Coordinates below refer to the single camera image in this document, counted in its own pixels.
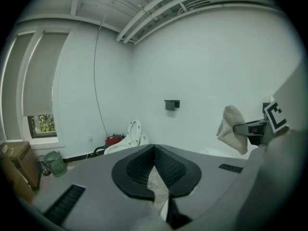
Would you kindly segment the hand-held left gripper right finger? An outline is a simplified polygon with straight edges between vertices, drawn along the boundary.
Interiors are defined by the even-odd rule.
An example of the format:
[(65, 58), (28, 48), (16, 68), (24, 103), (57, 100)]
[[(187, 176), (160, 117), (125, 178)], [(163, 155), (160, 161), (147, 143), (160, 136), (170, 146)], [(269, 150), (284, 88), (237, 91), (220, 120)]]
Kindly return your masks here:
[(168, 213), (154, 229), (236, 229), (248, 195), (244, 159), (154, 145), (154, 167), (168, 188)]

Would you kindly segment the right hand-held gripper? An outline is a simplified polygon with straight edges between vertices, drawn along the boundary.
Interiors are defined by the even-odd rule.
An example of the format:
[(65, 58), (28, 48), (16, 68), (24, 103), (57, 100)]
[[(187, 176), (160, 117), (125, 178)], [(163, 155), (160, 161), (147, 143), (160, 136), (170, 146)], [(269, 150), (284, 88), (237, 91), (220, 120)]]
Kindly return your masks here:
[(248, 136), (251, 145), (269, 144), (279, 133), (282, 133), (281, 130), (285, 129), (287, 122), (276, 101), (263, 103), (262, 114), (263, 118), (260, 120), (233, 126), (233, 132)]

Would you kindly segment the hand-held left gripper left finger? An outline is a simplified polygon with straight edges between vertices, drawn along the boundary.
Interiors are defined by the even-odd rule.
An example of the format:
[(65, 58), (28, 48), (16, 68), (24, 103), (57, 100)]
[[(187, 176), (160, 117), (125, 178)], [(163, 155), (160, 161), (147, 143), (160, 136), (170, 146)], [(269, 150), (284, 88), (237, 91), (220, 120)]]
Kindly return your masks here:
[(151, 201), (126, 196), (112, 179), (112, 168), (142, 146), (98, 156), (78, 164), (74, 169), (41, 190), (32, 205), (45, 212), (71, 186), (85, 191), (61, 227), (67, 231), (167, 231)]

